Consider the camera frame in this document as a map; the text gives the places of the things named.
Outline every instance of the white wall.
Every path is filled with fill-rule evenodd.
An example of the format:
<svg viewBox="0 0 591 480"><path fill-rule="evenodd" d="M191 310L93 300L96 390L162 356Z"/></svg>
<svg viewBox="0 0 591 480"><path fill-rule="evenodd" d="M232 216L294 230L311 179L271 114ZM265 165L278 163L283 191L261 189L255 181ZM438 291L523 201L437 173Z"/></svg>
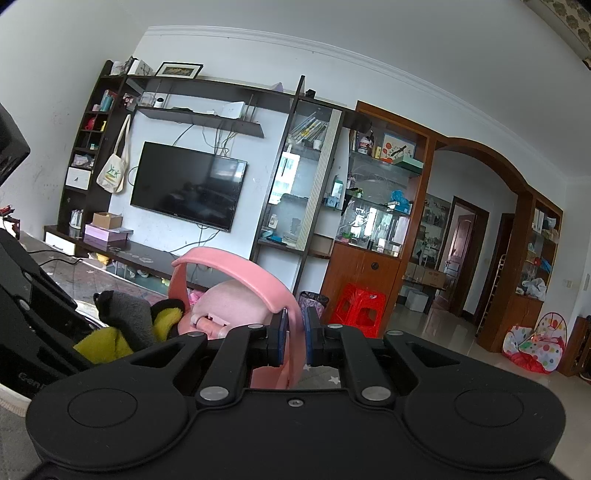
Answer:
<svg viewBox="0 0 591 480"><path fill-rule="evenodd" d="M402 115L450 137L479 141L508 158L532 187L557 205L564 204L565 182L556 170L540 160L506 131L492 126L473 110L462 108L430 90L426 83L413 83L379 69L370 59L361 64L359 57L346 60L342 50L319 53L306 41L277 38L252 31L224 31L191 27L149 29L135 50L135 56L158 66L172 57L205 65L205 76L238 79L272 85L282 82L295 90L300 75L306 75L306 89L317 96L355 108L358 100Z"/></svg>
<svg viewBox="0 0 591 480"><path fill-rule="evenodd" d="M577 181L568 185L550 288L540 313L560 313L569 332L577 316L591 314L591 290L583 291L584 278L591 273L590 203L590 183Z"/></svg>
<svg viewBox="0 0 591 480"><path fill-rule="evenodd" d="M484 163L451 151L435 152L427 193L450 203L456 196L489 212L482 250L464 304L464 310L474 313L495 249L501 213L515 212L517 195Z"/></svg>
<svg viewBox="0 0 591 480"><path fill-rule="evenodd" d="M97 34L100 26L104 34ZM18 0L0 15L0 102L31 154L0 189L26 232L55 223L82 113L105 60L126 60L142 32L114 1Z"/></svg>
<svg viewBox="0 0 591 480"><path fill-rule="evenodd" d="M219 110L219 107L225 103L219 100L171 95L167 107L183 106L194 111L206 112L209 109ZM229 157L245 160L248 163L232 228L230 232L220 231L207 243L209 247L221 248L245 258L248 258L251 252L287 115L257 109L253 121L261 124L265 138L237 135L228 144L228 146L231 145ZM187 127L187 124L153 120L142 113L136 113L131 129L129 168L132 169L139 164L144 142L172 145ZM228 132L222 132L222 135L225 139ZM177 141L176 146L212 153L211 145L214 144L214 137L215 129L202 129L195 125ZM135 170L129 178L133 183ZM199 240L200 229L195 223L131 206L132 191L133 188L126 184L122 193L113 195L109 211L123 215L124 227L133 229L132 239L135 242L169 251ZM204 230L202 240L209 238L215 232L215 229ZM188 249L181 249L177 254L183 254Z"/></svg>

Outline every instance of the doorway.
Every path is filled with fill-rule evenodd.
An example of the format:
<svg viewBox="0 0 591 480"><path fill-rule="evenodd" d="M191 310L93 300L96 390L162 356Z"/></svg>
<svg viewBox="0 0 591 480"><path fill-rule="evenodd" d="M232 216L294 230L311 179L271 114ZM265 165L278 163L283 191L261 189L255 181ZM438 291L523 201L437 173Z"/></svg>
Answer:
<svg viewBox="0 0 591 480"><path fill-rule="evenodd" d="M446 273L444 289L435 299L436 305L450 313L463 316L480 251L486 234L489 212L454 197L449 220L443 235L445 246L437 260L437 269Z"/></svg>

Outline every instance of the picture frame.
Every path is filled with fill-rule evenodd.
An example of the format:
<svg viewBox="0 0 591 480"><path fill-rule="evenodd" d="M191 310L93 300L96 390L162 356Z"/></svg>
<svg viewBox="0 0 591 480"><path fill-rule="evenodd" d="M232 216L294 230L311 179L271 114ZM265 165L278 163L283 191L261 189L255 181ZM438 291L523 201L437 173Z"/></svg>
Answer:
<svg viewBox="0 0 591 480"><path fill-rule="evenodd" d="M397 153L402 147L406 147L401 153ZM379 159L387 163L398 163L406 154L414 158L414 150L417 144L406 140L404 138L396 137L396 135L386 133L384 134L384 141L379 153Z"/></svg>
<svg viewBox="0 0 591 480"><path fill-rule="evenodd" d="M165 61L156 72L156 76L176 79L194 79L202 69L203 64L201 63Z"/></svg>

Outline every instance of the wall-mounted shelf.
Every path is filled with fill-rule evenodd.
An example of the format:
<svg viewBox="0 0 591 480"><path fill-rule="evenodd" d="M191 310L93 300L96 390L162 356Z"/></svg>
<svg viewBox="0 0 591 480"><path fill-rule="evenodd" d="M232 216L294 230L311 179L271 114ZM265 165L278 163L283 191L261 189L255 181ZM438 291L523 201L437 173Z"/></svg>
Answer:
<svg viewBox="0 0 591 480"><path fill-rule="evenodd" d="M127 83L138 93L158 92L173 95L211 98L225 102L243 101L266 110L289 113L294 99L289 93L276 92L261 87L219 82L217 80L173 79L168 77L129 75Z"/></svg>
<svg viewBox="0 0 591 480"><path fill-rule="evenodd" d="M154 120L200 125L227 132L250 135L251 137L264 138L262 128L259 124L238 118L225 118L223 116L209 115L208 113L193 112L189 109L155 108L152 106L140 106L138 110Z"/></svg>

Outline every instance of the black monitor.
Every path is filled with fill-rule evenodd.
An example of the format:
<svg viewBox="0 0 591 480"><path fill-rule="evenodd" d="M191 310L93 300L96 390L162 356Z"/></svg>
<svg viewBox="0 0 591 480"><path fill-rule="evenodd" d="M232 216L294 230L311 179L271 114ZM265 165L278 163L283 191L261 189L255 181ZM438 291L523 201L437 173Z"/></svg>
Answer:
<svg viewBox="0 0 591 480"><path fill-rule="evenodd" d="M131 205L229 232L246 162L146 142Z"/></svg>
<svg viewBox="0 0 591 480"><path fill-rule="evenodd" d="M31 153L16 123L0 103L0 185Z"/></svg>

